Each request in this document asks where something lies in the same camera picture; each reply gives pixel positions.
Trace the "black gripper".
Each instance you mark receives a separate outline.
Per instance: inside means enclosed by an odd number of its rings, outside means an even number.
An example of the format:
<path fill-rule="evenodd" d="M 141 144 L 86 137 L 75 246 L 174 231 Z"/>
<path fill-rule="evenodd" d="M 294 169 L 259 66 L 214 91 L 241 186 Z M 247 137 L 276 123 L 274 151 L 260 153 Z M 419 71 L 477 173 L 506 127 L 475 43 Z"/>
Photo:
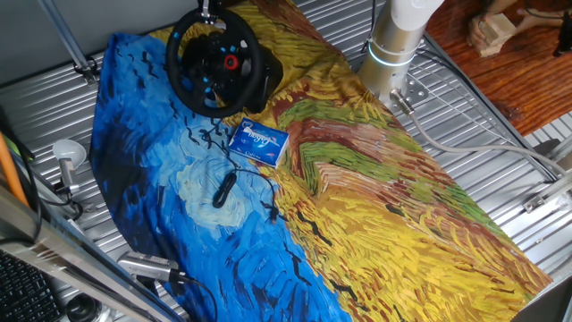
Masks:
<path fill-rule="evenodd" d="M 200 5 L 200 16 L 203 22 L 217 22 L 220 18 L 220 1 L 219 0 L 198 0 Z"/>

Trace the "person's bare hand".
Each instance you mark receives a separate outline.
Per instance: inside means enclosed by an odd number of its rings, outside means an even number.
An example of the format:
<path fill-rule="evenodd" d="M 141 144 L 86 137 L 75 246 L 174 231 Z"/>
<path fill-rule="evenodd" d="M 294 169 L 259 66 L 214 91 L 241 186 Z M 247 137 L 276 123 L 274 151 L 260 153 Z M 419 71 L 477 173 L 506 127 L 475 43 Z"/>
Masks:
<path fill-rule="evenodd" d="M 491 16 L 492 14 L 488 12 L 479 13 L 468 23 L 467 43 L 471 47 L 477 49 L 488 47 L 486 36 L 480 30 L 480 24 L 489 20 Z"/>

